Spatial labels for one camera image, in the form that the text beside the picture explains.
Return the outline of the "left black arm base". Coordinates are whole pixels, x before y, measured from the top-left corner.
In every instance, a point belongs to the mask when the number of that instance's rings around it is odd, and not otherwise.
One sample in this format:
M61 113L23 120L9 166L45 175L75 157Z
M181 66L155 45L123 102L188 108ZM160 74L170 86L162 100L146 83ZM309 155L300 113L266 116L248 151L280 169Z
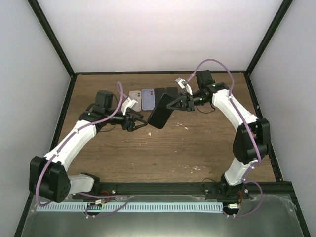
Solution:
M116 193L117 185L116 183L106 183L100 182L99 184L94 184L92 190L87 192L86 194L93 195L93 196L111 196ZM91 197L83 196L81 194L75 194L73 199L80 199L80 200L90 200Z

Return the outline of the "black phone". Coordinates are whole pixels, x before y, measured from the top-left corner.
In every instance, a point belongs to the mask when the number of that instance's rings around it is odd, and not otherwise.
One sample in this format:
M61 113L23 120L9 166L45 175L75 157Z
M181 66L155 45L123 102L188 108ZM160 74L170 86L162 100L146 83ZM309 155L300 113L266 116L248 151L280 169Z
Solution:
M157 105L161 99L161 97L163 96L163 94L166 93L166 88L155 88L154 89L154 93L155 93L155 105Z
M171 114L173 113L172 109L167 108L167 104L173 100L174 97L166 93L163 94L158 104L149 115L147 120L148 124L157 129L163 129Z

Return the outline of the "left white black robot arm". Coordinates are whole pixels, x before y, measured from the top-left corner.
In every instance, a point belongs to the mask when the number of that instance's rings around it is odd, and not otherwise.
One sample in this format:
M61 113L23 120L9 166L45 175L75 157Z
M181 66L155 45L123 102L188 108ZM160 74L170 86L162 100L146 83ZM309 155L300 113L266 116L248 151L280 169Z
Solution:
M39 206L45 205L40 198L61 203L68 195L77 193L84 193L89 199L100 196L101 187L96 184L99 182L98 177L87 173L75 176L67 174L72 161L108 124L120 125L127 132L147 125L143 115L134 110L141 102L140 95L121 97L117 100L117 107L112 109L114 98L115 95L110 91L98 91L95 102L79 116L70 133L46 155L35 156L31 160L29 188Z

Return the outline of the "lilac phone case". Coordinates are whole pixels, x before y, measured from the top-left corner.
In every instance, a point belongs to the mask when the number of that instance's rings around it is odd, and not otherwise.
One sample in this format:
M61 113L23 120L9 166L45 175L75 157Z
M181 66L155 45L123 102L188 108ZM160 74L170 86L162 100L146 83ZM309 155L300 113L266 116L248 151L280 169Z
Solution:
M155 108L154 89L143 89L142 93L142 110L151 111Z

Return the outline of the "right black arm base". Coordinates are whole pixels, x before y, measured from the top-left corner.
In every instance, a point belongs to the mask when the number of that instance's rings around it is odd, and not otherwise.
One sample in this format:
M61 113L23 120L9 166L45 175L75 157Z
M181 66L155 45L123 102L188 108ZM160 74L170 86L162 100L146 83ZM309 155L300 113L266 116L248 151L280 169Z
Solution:
M219 181L215 181L211 178L204 178L200 184L200 188L207 199L238 199L240 198L243 187L243 183L237 184L236 186L229 185L224 174L221 175Z

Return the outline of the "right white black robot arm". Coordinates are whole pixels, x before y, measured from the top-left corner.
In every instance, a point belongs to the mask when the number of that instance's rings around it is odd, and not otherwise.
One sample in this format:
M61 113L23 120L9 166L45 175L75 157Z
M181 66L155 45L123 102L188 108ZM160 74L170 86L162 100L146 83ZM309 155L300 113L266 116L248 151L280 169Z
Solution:
M270 150L270 123L249 112L232 94L232 89L223 82L215 82L209 70L195 74L199 90L192 91L189 82L177 78L182 92L166 107L171 110L193 111L196 106L209 102L219 109L236 130L233 142L234 159L229 169L222 174L219 192L223 198L232 198L245 183L248 173L259 165Z

